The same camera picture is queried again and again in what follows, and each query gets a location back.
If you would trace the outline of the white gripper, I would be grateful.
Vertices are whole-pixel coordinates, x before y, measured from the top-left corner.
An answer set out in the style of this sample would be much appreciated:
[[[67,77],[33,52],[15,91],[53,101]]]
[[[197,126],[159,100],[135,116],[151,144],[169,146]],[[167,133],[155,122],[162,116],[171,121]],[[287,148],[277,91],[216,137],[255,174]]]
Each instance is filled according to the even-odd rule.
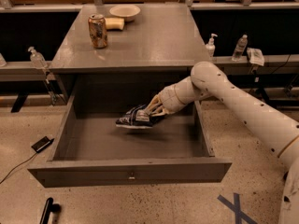
[[[179,100],[175,86],[170,85],[163,88],[151,99],[145,108],[145,112],[151,117],[162,117],[177,113],[185,106],[186,105]]]

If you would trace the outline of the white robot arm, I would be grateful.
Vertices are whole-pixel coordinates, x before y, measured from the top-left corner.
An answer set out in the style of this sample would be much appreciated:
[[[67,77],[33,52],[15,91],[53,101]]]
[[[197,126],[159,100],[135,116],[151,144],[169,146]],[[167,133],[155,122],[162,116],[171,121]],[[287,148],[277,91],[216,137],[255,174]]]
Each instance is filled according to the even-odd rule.
[[[279,224],[299,223],[299,122],[240,90],[211,62],[197,63],[191,74],[165,87],[150,101],[152,117],[173,114],[211,95],[222,101],[288,169]]]

